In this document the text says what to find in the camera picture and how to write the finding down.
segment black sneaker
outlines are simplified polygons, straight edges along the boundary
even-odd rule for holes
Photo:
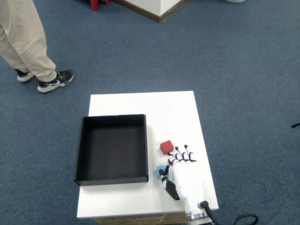
[[[31,78],[33,78],[33,74],[31,72],[23,73],[19,69],[15,69],[15,71],[18,73],[17,80],[19,82],[25,83],[25,82],[29,81]]]
[[[56,78],[50,82],[38,82],[37,90],[42,93],[46,93],[57,89],[59,87],[64,87],[70,83],[74,78],[74,72],[72,70],[65,70],[57,72]]]

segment black wire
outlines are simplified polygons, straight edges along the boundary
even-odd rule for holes
[[[292,128],[295,128],[295,127],[297,127],[297,126],[300,126],[300,123],[297,123],[297,124],[292,125]]]
[[[213,217],[213,215],[212,215],[212,212],[211,212],[211,210],[210,210],[210,207],[209,207],[207,201],[201,202],[201,203],[200,203],[200,206],[201,206],[201,208],[205,209],[207,215],[211,218],[211,220],[212,220],[216,225],[221,225],[220,223],[218,223],[218,222],[214,219],[214,217]],[[248,214],[243,214],[243,215],[240,215],[240,216],[236,217],[236,218],[234,219],[232,225],[236,225],[237,222],[238,222],[239,220],[241,220],[241,219],[243,219],[243,218],[247,218],[247,217],[253,217],[253,218],[255,218],[255,221],[252,222],[252,223],[250,223],[250,224],[246,224],[246,225],[255,225],[255,224],[257,224],[257,222],[258,222],[258,217],[257,217],[257,215],[252,214],[252,213],[248,213]]]

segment beige pants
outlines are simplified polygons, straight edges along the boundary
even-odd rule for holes
[[[47,56],[43,25],[32,0],[0,0],[0,54],[9,65],[33,73],[39,80],[55,79],[55,64]]]

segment white table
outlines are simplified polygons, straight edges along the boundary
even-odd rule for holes
[[[77,217],[99,218],[184,212],[184,204],[173,200],[156,175],[156,166],[165,165],[168,156],[160,143],[171,140],[174,146],[189,145],[202,165],[205,199],[218,209],[192,91],[136,94],[91,95],[89,116],[145,114],[147,120],[149,182],[81,186]]]

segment white wall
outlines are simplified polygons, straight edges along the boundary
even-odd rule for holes
[[[180,0],[126,0],[133,5],[161,16]]]

